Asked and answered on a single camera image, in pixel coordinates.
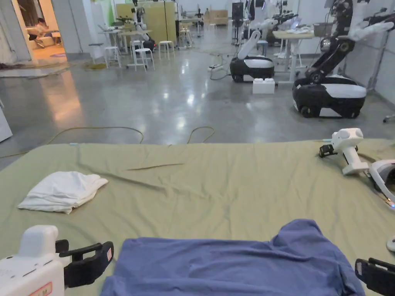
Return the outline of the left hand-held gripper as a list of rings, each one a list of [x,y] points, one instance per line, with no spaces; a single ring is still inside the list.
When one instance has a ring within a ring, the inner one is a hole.
[[[53,225],[36,225],[24,231],[16,254],[0,261],[2,296],[64,296],[66,288],[95,282],[113,259],[111,241],[56,252],[59,231]]]

